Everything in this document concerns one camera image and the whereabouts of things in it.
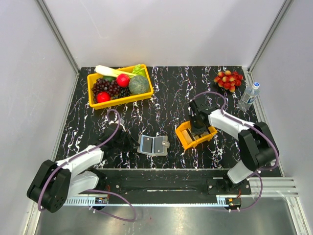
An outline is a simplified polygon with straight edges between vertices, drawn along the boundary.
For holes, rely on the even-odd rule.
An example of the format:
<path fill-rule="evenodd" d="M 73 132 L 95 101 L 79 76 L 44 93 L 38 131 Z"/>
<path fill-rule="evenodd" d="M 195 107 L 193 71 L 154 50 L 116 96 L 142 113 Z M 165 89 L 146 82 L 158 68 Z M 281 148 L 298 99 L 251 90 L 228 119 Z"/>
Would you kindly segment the small yellow card bin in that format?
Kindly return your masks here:
<path fill-rule="evenodd" d="M 182 131 L 185 129 L 190 129 L 191 130 L 191 123 L 190 121 L 186 121 L 183 122 L 176 130 L 176 136 L 179 139 L 180 143 L 182 144 L 184 150 L 187 150 L 189 148 L 195 148 L 197 145 L 205 142 L 205 141 L 211 141 L 213 139 L 213 137 L 217 134 L 217 130 L 215 129 L 215 127 L 208 127 L 205 132 L 208 132 L 209 135 L 203 138 L 200 138 L 190 144 L 187 144 L 187 142 L 185 141 L 183 135 L 182 135 Z"/>

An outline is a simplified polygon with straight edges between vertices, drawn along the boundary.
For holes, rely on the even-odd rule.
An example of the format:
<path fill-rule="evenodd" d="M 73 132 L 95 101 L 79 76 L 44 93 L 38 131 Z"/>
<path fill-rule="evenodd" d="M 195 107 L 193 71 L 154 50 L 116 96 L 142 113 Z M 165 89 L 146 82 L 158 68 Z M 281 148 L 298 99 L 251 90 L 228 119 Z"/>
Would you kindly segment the stack of credit cards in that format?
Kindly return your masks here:
<path fill-rule="evenodd" d="M 185 141 L 187 142 L 187 144 L 190 144 L 190 143 L 192 143 L 192 142 L 194 142 L 194 141 L 196 141 L 196 140 L 198 140 L 200 138 L 208 136 L 209 133 L 208 132 L 204 132 L 201 135 L 193 135 L 191 133 L 190 129 L 185 129 L 185 130 L 182 131 L 182 135 L 183 135 Z"/>

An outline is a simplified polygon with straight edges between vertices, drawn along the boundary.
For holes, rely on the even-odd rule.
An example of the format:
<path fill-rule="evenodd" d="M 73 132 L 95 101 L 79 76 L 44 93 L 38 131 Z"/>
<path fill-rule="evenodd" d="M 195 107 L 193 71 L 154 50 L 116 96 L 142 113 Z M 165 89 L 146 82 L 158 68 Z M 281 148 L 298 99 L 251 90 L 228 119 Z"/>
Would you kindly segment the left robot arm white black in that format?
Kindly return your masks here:
<path fill-rule="evenodd" d="M 64 160 L 44 161 L 30 184 L 26 196 L 41 209 L 54 213 L 67 199 L 92 190 L 108 189 L 106 175 L 95 169 L 114 152 L 130 152 L 137 142 L 117 123 L 110 124 L 95 144 Z"/>

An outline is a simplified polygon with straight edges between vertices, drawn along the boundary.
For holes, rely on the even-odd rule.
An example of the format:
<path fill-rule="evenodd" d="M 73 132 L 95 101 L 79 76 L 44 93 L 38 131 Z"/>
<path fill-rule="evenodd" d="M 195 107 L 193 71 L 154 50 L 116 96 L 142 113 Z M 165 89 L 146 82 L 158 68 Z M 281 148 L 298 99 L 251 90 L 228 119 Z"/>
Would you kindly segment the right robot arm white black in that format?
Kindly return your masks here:
<path fill-rule="evenodd" d="M 198 98 L 190 101 L 189 107 L 193 133 L 205 127 L 215 127 L 238 141 L 241 159 L 222 182 L 225 192 L 235 193 L 244 179 L 279 158 L 276 143 L 265 122 L 244 121 L 222 108 L 204 105 Z"/>

